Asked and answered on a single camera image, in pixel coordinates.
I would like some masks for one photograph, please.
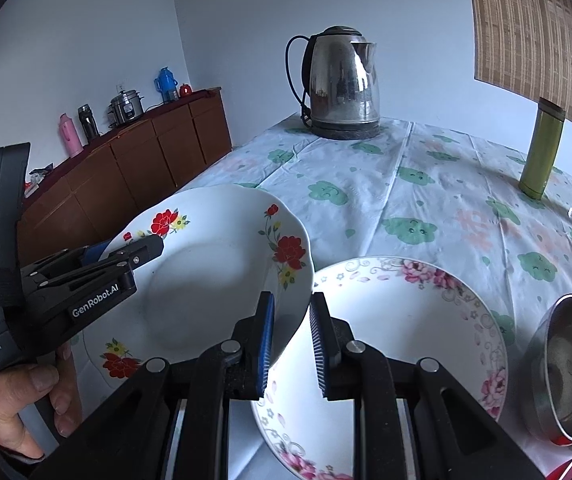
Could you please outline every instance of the bamboo blind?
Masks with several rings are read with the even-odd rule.
[[[544,97],[572,121],[572,0],[473,0],[473,15],[475,79]]]

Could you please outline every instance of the wooden cabinet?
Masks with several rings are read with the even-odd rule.
[[[217,94],[190,104],[189,107],[204,160],[207,166],[211,166],[231,150],[230,134],[221,97]]]
[[[188,118],[179,118],[172,128],[164,130],[159,135],[159,143],[178,188],[206,169],[206,162],[190,114]]]
[[[129,128],[111,147],[140,211],[175,192],[175,183],[151,121]]]
[[[113,238],[231,150],[220,89],[161,105],[60,164],[18,224],[22,265]]]
[[[78,169],[82,178],[76,180],[77,175],[73,173],[78,173]],[[126,225],[125,216],[137,215],[137,204],[110,146],[97,150],[66,179],[101,240],[121,231]]]

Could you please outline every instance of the table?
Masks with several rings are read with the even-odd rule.
[[[541,317],[572,292],[572,177],[555,168],[537,202],[517,188],[524,161],[523,153],[479,137],[393,119],[382,119],[374,139],[321,139],[293,115],[183,189],[236,183],[279,197],[305,225],[316,269],[395,255],[443,267],[469,285],[508,348],[500,423],[548,473],[572,448],[528,435],[516,372]],[[90,375],[82,372],[80,384],[93,383]],[[231,478],[292,478],[263,444],[246,403],[232,408],[230,459]]]

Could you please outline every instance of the floral plate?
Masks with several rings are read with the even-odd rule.
[[[506,346],[482,301],[444,270],[390,256],[316,272],[333,317],[386,356],[433,357],[496,419],[508,387]],[[305,480],[352,480],[352,401],[328,402],[317,386],[308,314],[252,403],[275,456]]]
[[[175,194],[132,220],[102,254],[145,235],[159,258],[134,271],[137,292],[82,332],[90,361],[112,388],[147,359],[197,357],[275,295],[271,361],[300,325],[313,283],[306,229],[271,194],[235,184]]]

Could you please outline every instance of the white wall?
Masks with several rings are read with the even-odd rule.
[[[100,131],[115,86],[144,108],[160,102],[153,79],[169,66],[188,80],[173,0],[8,0],[0,10],[0,146],[30,141],[29,169],[59,164],[60,115],[89,103]],[[77,123],[77,131],[83,138]]]
[[[234,144],[297,111],[284,72],[291,36],[349,25],[378,43],[384,116],[436,124],[528,151],[536,103],[474,80],[471,0],[175,0],[197,87],[223,87]],[[291,49],[299,79],[305,42]],[[296,83],[301,92],[301,83]],[[572,174],[572,124],[556,164]]]

